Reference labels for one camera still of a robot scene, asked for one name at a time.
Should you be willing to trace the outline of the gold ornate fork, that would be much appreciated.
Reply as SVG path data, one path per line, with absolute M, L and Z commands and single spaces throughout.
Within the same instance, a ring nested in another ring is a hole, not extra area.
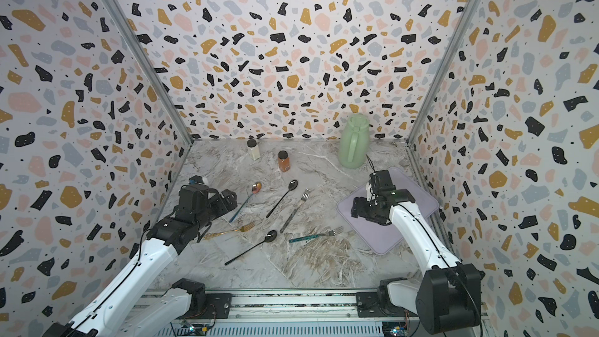
M 225 232 L 207 233 L 204 236 L 204 238 L 206 240 L 210 240 L 210 239 L 213 239 L 215 237 L 220 237 L 220 236 L 223 236 L 223 235 L 226 235 L 226 234 L 229 234 L 229 233 L 234 233 L 234 232 L 244 233 L 244 232 L 248 232 L 251 229 L 253 229 L 254 226 L 255 226 L 255 222 L 250 222 L 250 223 L 248 223 L 248 224 L 246 224 L 244 226 L 241 226 L 238 229 L 232 229 L 232 230 L 228 230 L 228 231 L 225 231 Z

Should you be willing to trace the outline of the iridescent rainbow spoon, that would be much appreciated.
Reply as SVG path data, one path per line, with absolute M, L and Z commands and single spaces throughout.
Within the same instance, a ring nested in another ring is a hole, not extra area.
M 236 211 L 236 213 L 231 217 L 231 219 L 229 220 L 229 223 L 233 223 L 235 221 L 235 219 L 237 218 L 237 216 L 239 215 L 239 213 L 243 210 L 244 206 L 251 200 L 251 198 L 256 195 L 257 193 L 259 193 L 262 189 L 262 182 L 255 182 L 252 187 L 251 187 L 251 193 L 248 195 L 247 199 L 243 202 L 243 204 L 241 204 L 241 206 L 239 207 L 239 209 Z

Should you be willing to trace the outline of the green handle fork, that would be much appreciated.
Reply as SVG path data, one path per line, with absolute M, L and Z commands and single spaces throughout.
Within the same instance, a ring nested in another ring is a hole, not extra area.
M 338 227 L 336 229 L 332 229 L 327 232 L 313 234 L 313 235 L 309 235 L 309 236 L 305 236 L 305 237 L 294 238 L 294 239 L 289 240 L 289 243 L 299 243 L 299 242 L 303 242 L 303 241 L 307 241 L 307 240 L 314 240 L 316 238 L 322 238 L 322 237 L 335 237 L 335 236 L 338 236 L 340 233 L 342 233 L 343 230 L 344 230 L 343 227 Z

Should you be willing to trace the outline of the black spoon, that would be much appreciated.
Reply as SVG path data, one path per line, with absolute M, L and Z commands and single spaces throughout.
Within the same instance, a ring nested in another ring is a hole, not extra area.
M 262 245 L 262 244 L 264 244 L 264 243 L 272 243 L 273 241 L 275 241 L 275 240 L 276 240 L 277 236 L 278 236 L 278 232 L 277 232 L 275 229 L 273 229 L 273 230 L 270 230 L 270 231 L 269 231 L 269 232 L 268 232 L 268 233 L 265 235 L 265 237 L 263 238 L 263 240 L 262 240 L 261 242 L 259 242 L 259 243 L 256 243 L 254 246 L 252 246 L 252 247 L 248 248 L 247 250 L 245 250 L 245 251 L 243 251 L 242 253 L 238 254 L 238 255 L 237 255 L 237 256 L 235 256 L 234 258 L 232 258 L 232 259 L 228 260 L 228 261 L 225 263 L 225 265 L 230 265 L 230 264 L 232 264 L 232 262 L 234 262 L 234 261 L 236 261 L 237 259 L 239 259 L 239 258 L 243 257 L 243 255 L 245 255 L 245 254 L 249 253 L 250 251 L 252 251 L 253 249 L 255 249 L 255 248 L 259 247 L 260 245 Z

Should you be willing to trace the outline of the grey marbled handle fork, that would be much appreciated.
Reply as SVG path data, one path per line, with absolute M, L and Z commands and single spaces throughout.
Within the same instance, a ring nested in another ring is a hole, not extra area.
M 296 206 L 293 209 L 293 211 L 291 212 L 290 216 L 287 218 L 287 220 L 285 220 L 285 223 L 283 224 L 282 228 L 279 230 L 280 233 L 285 232 L 285 230 L 287 229 L 287 227 L 289 226 L 289 224 L 295 217 L 296 213 L 300 210 L 300 208 L 308 200 L 309 196 L 310 196 L 310 190 L 309 189 L 304 190 L 304 193 L 302 194 L 300 201 L 296 204 Z

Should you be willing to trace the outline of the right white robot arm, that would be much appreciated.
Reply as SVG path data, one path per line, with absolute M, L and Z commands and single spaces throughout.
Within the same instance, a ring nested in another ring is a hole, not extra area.
M 463 264 L 441 242 L 408 190 L 356 197 L 351 216 L 398 229 L 423 275 L 418 282 L 400 278 L 381 282 L 382 310 L 401 308 L 414 313 L 431 335 L 482 326 L 480 271 Z

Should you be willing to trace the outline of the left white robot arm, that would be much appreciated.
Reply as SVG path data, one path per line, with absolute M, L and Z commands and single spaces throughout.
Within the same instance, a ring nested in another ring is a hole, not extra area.
M 144 336 L 176 318 L 202 315 L 207 307 L 205 286 L 181 279 L 157 303 L 129 314 L 157 276 L 193 241 L 199 243 L 212 221 L 235 210 L 236 194 L 210 188 L 193 177 L 179 190 L 173 212 L 157 222 L 126 267 L 67 324 L 55 323 L 46 336 Z

